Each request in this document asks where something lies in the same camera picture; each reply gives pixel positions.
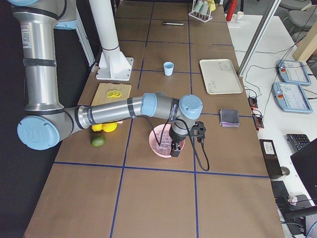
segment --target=lime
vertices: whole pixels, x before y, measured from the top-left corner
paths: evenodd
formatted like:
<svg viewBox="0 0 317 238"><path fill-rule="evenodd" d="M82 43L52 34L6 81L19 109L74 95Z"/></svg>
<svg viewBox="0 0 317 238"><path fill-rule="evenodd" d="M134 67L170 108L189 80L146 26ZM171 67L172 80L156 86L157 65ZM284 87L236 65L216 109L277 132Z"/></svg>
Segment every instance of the lime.
<svg viewBox="0 0 317 238"><path fill-rule="evenodd" d="M103 135L96 135L90 140L90 144L94 147L102 146L106 142L106 138Z"/></svg>

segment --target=yellow lemon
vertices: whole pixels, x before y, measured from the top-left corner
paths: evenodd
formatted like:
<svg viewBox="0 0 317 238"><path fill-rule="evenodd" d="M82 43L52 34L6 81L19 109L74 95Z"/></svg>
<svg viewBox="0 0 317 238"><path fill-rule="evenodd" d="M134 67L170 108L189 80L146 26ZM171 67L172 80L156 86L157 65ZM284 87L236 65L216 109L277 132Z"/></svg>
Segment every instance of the yellow lemon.
<svg viewBox="0 0 317 238"><path fill-rule="evenodd" d="M97 125L92 125L92 126L91 126L91 129L92 129L93 131L101 131L102 128L103 128L103 125L102 125L102 124L97 124Z"/></svg>
<svg viewBox="0 0 317 238"><path fill-rule="evenodd" d="M114 131L117 128L117 126L118 125L115 122L113 122L113 123L105 123L105 124L103 124L102 129L105 132L112 132L112 131Z"/></svg>

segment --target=test tube rack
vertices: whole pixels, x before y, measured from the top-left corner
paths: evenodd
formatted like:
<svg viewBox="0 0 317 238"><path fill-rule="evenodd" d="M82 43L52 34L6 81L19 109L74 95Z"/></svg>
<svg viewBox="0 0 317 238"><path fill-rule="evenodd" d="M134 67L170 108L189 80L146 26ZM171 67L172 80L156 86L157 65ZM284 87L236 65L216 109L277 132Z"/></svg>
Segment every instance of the test tube rack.
<svg viewBox="0 0 317 238"><path fill-rule="evenodd" d="M209 2L208 0L193 0L193 6L192 6L192 11L188 13L189 16L200 20L202 22L208 22L212 19L212 15L211 15L211 10L209 10L209 7L207 9L207 11L203 11L203 5L200 5L199 7L199 2L203 3L203 2Z"/></svg>

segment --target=folded cloth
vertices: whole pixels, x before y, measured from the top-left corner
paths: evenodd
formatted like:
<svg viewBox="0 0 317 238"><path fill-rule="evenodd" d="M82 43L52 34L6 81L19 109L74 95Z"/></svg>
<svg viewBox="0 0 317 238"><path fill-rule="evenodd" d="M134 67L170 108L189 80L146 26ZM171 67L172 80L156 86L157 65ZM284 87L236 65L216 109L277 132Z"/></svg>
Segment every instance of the folded cloth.
<svg viewBox="0 0 317 238"><path fill-rule="evenodd" d="M239 127L239 112L237 110L220 109L220 125L223 127Z"/></svg>

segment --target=light blue cup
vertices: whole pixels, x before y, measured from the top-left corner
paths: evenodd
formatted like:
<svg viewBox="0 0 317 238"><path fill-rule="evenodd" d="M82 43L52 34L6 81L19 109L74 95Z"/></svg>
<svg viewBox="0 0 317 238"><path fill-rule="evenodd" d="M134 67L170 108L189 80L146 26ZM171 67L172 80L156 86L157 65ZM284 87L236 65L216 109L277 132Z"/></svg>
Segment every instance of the light blue cup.
<svg viewBox="0 0 317 238"><path fill-rule="evenodd" d="M165 62L163 66L164 66L164 74L166 76L171 76L173 73L174 64L172 62Z"/></svg>

